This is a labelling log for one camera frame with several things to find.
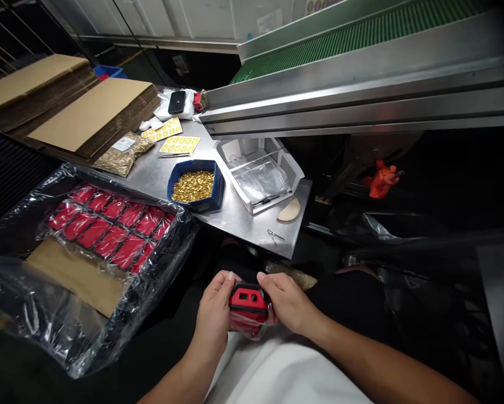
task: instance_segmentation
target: orange plastic part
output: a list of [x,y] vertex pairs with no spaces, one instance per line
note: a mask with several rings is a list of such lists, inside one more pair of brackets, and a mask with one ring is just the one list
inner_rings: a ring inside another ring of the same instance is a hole
[[364,178],[363,184],[370,188],[371,198],[382,199],[388,194],[391,186],[400,181],[400,178],[396,177],[396,166],[387,167],[383,160],[377,160],[375,166],[377,167],[375,176]]

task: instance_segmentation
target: forearm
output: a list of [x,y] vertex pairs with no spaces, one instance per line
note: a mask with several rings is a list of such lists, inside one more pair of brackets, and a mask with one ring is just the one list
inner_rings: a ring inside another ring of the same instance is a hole
[[378,404],[478,403],[435,370],[323,314],[308,337],[327,351],[346,374]]
[[203,403],[220,358],[193,341],[185,356],[140,401],[139,404]]

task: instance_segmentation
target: cardboard box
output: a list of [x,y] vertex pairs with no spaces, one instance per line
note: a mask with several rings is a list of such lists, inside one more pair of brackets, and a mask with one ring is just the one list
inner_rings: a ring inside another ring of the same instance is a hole
[[105,317],[113,314],[131,283],[99,270],[93,259],[67,252],[53,237],[44,240],[27,261]]
[[50,154],[94,163],[110,146],[159,104],[152,83],[106,79],[68,105],[26,138],[26,143]]
[[0,79],[0,131],[20,139],[95,87],[87,59],[54,54]]

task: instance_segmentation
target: cable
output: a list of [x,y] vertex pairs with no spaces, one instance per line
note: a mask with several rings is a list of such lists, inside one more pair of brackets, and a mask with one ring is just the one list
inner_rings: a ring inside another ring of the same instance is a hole
[[157,73],[158,77],[160,77],[161,81],[162,81],[162,84],[166,85],[166,82],[164,81],[164,79],[162,78],[161,74],[158,72],[157,68],[155,67],[155,65],[153,64],[153,62],[151,61],[151,59],[149,59],[149,57],[147,56],[146,52],[144,51],[144,48],[142,48],[141,44],[140,44],[140,41],[138,40],[138,38],[136,37],[136,35],[134,35],[134,33],[132,32],[132,29],[130,28],[130,25],[129,23],[127,22],[127,20],[125,19],[125,16],[123,15],[123,13],[121,12],[121,9],[119,8],[119,6],[117,5],[116,3],[116,0],[112,0],[112,3],[114,6],[116,6],[117,8],[117,11],[119,12],[119,14],[121,15],[121,18],[123,19],[123,21],[125,22],[125,25],[127,26],[127,28],[129,29],[130,31],[130,34],[132,35],[132,37],[134,38],[134,40],[136,41],[136,44],[138,45],[138,47],[140,48],[141,50],[141,53],[145,56],[145,58],[147,59],[147,61],[149,62],[149,64],[151,65],[151,67],[153,68],[153,70]]

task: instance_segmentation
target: person's left hand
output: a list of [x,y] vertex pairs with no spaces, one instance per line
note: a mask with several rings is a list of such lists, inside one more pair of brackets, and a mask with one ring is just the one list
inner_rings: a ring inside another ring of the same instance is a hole
[[189,348],[195,355],[217,362],[222,357],[228,343],[230,296],[236,280],[242,282],[233,272],[222,270],[203,292]]

